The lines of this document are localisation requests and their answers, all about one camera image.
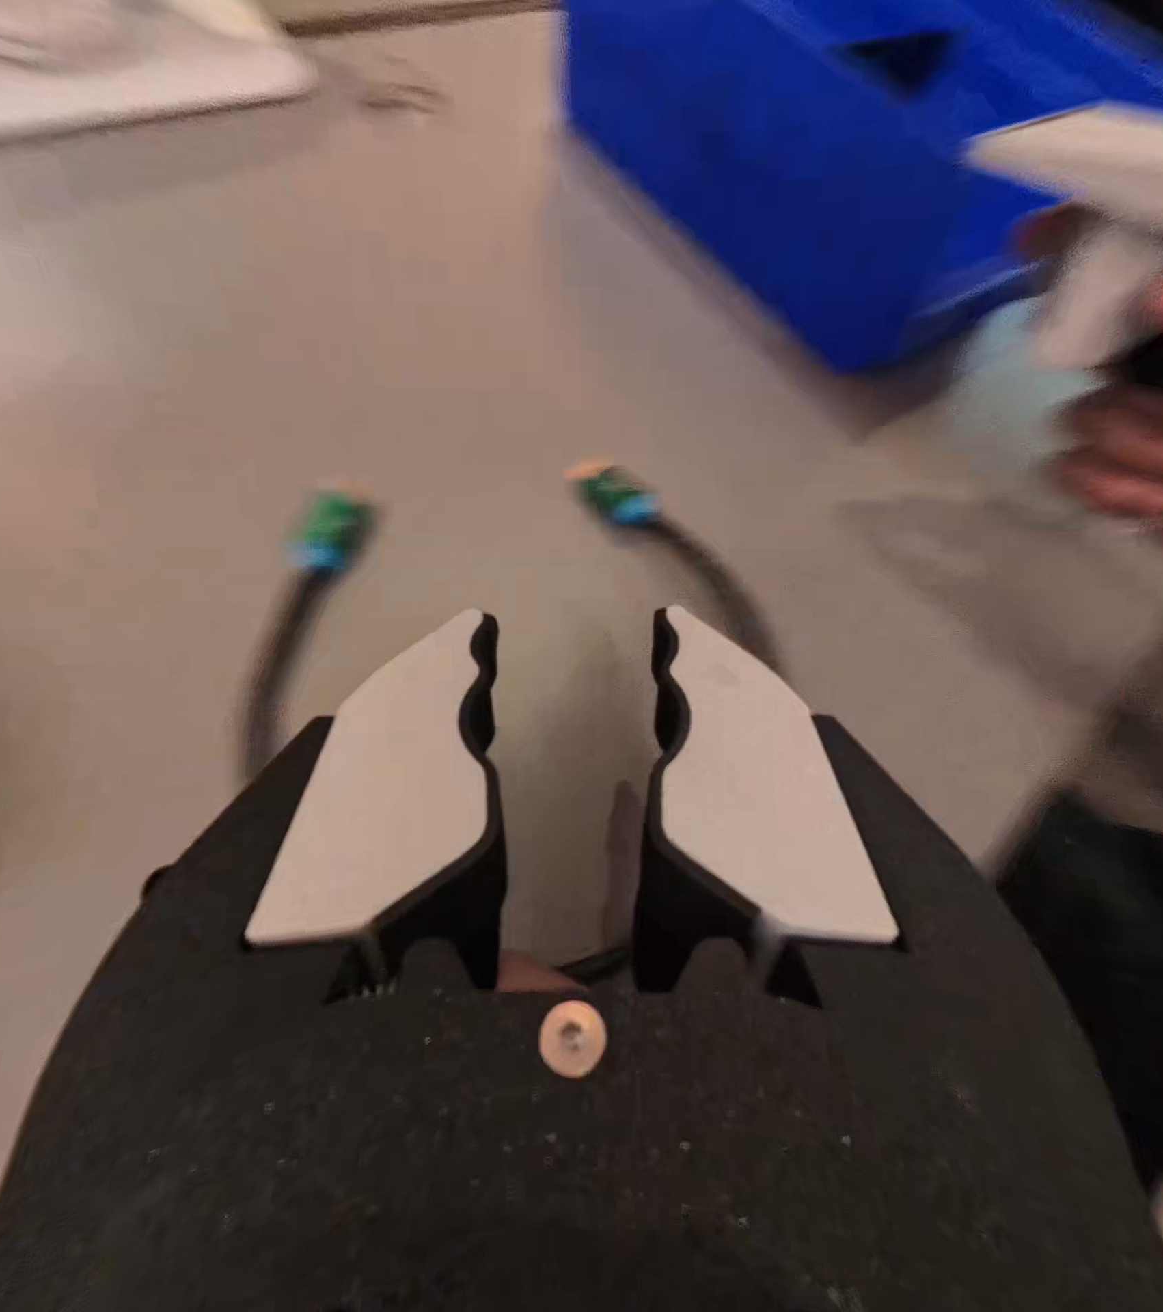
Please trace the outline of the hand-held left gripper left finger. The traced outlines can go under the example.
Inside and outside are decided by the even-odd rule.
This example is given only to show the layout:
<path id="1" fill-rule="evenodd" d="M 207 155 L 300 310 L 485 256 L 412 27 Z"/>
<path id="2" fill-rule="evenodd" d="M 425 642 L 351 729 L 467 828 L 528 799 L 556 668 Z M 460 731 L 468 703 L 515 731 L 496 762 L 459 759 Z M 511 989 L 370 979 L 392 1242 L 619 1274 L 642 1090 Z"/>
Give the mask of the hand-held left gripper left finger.
<path id="1" fill-rule="evenodd" d="M 491 688 L 498 628 L 466 608 L 337 706 L 244 925 L 252 948 L 351 942 L 375 985 L 448 942 L 496 985 L 505 832 Z"/>

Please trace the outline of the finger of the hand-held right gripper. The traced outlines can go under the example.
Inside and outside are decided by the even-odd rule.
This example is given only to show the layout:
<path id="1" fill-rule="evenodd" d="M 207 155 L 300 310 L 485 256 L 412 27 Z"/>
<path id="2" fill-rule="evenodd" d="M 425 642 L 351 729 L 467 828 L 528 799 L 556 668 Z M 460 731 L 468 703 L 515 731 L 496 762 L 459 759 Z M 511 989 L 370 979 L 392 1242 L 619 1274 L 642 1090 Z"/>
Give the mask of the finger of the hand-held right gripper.
<path id="1" fill-rule="evenodd" d="M 1163 233 L 1163 110 L 1097 103 L 970 137 L 979 172 Z"/>

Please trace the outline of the white metal stand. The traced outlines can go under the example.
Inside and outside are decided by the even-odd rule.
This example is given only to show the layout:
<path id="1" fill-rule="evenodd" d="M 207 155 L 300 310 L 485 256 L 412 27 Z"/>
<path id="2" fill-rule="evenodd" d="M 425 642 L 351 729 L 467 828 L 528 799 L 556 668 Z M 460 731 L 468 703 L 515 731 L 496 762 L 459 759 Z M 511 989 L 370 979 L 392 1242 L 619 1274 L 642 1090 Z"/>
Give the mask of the white metal stand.
<path id="1" fill-rule="evenodd" d="M 0 1 L 0 144 L 284 103 L 317 83 L 259 2 Z"/>

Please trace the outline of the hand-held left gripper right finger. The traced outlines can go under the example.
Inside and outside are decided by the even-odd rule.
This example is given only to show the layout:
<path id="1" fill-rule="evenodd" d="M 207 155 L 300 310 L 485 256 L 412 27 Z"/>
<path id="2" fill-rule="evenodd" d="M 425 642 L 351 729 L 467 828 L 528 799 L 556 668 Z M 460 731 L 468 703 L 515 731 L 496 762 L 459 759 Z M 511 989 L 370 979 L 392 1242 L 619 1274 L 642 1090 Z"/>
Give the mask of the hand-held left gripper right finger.
<path id="1" fill-rule="evenodd" d="M 817 1000 L 806 942 L 892 946 L 900 929 L 822 743 L 787 680 L 680 603 L 655 610 L 657 758 L 632 918 L 638 992 L 671 993 L 701 944 L 768 994 Z"/>

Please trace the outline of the person's dark trousers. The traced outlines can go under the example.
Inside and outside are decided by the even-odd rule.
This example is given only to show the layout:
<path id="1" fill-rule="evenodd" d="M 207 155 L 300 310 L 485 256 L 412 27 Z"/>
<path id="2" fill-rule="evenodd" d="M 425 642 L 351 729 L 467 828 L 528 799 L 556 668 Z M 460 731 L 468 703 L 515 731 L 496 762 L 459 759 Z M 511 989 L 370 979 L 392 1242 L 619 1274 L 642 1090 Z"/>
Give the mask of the person's dark trousers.
<path id="1" fill-rule="evenodd" d="M 1147 1191 L 1163 1184 L 1163 832 L 1053 795 L 997 879 L 1090 1042 Z"/>

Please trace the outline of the grey desk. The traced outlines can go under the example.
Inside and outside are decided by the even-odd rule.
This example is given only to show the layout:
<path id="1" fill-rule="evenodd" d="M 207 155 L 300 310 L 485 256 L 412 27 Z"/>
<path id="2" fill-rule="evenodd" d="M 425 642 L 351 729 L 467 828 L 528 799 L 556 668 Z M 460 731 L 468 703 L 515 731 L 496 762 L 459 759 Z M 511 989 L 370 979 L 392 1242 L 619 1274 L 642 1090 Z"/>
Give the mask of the grey desk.
<path id="1" fill-rule="evenodd" d="M 244 680 L 312 490 L 378 531 L 281 722 L 498 618 L 508 945 L 601 938 L 686 573 L 567 487 L 625 465 L 739 571 L 809 703 L 973 858 L 1134 644 L 1115 572 L 867 442 L 836 379 L 558 122 L 557 18 L 325 40 L 308 102 L 0 151 L 0 1177 L 65 1018 L 236 791 Z"/>

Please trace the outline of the large blue plastic bin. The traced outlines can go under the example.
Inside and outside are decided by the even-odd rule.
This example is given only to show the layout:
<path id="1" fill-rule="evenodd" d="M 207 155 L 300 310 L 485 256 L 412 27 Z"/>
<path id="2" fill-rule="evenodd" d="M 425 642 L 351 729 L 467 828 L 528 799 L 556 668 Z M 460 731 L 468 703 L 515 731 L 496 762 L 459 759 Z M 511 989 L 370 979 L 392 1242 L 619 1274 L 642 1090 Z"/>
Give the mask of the large blue plastic bin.
<path id="1" fill-rule="evenodd" d="M 563 2 L 575 133 L 835 371 L 1029 293 L 1049 198 L 960 162 L 986 131 L 1163 109 L 1163 35 L 1101 2 Z"/>

